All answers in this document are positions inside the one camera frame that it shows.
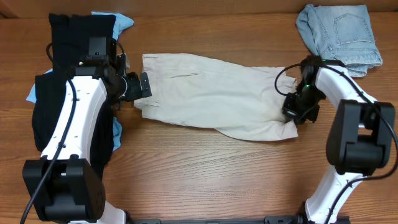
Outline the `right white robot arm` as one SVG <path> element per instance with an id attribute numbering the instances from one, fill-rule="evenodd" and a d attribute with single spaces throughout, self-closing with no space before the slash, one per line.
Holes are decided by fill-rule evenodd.
<path id="1" fill-rule="evenodd" d="M 315 122 L 319 102 L 328 99 L 336 108 L 326 141 L 329 167 L 316 191 L 296 215 L 267 217 L 265 223 L 349 223 L 338 213 L 354 189 L 362 182 L 380 180 L 396 170 L 375 176 L 386 166 L 394 132 L 395 108 L 368 95 L 349 75 L 339 60 L 308 56 L 297 65 L 301 82 L 296 91 L 286 93 L 282 113 L 295 124 Z"/>

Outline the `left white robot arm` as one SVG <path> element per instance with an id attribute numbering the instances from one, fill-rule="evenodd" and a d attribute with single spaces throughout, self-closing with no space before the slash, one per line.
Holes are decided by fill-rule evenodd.
<path id="1" fill-rule="evenodd" d="M 122 45 L 112 37 L 92 37 L 88 53 L 64 71 L 63 107 L 40 159 L 27 160 L 22 176 L 30 200 L 21 217 L 34 208 L 43 222 L 132 223 L 130 214 L 106 200 L 102 180 L 91 166 L 93 133 L 107 103 L 150 97 L 148 75 L 127 73 Z"/>

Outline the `beige shorts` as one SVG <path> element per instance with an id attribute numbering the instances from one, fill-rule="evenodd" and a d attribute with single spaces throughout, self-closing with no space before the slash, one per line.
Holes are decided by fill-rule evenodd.
<path id="1" fill-rule="evenodd" d="M 282 114 L 296 86 L 280 67 L 245 67 L 193 54 L 144 54 L 152 95 L 136 100 L 142 117 L 169 124 L 215 129 L 247 141 L 298 136 Z"/>

